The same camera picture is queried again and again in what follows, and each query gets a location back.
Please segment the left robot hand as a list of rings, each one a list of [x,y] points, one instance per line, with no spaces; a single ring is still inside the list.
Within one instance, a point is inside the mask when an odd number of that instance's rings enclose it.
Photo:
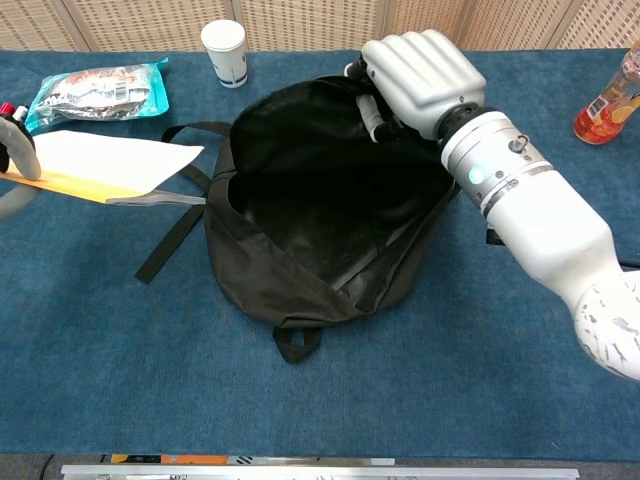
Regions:
[[[1,172],[5,173],[12,160],[21,175],[31,181],[41,176],[33,137],[26,127],[7,114],[1,115]],[[1,196],[1,219],[7,219],[26,208],[39,195],[40,190],[25,184],[16,184]]]

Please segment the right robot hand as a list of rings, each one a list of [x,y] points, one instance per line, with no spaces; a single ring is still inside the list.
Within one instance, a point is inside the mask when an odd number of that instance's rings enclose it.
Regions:
[[[485,103],[486,79],[444,34],[391,34],[365,43],[344,75],[371,82],[395,116],[426,140],[436,140],[445,116]]]

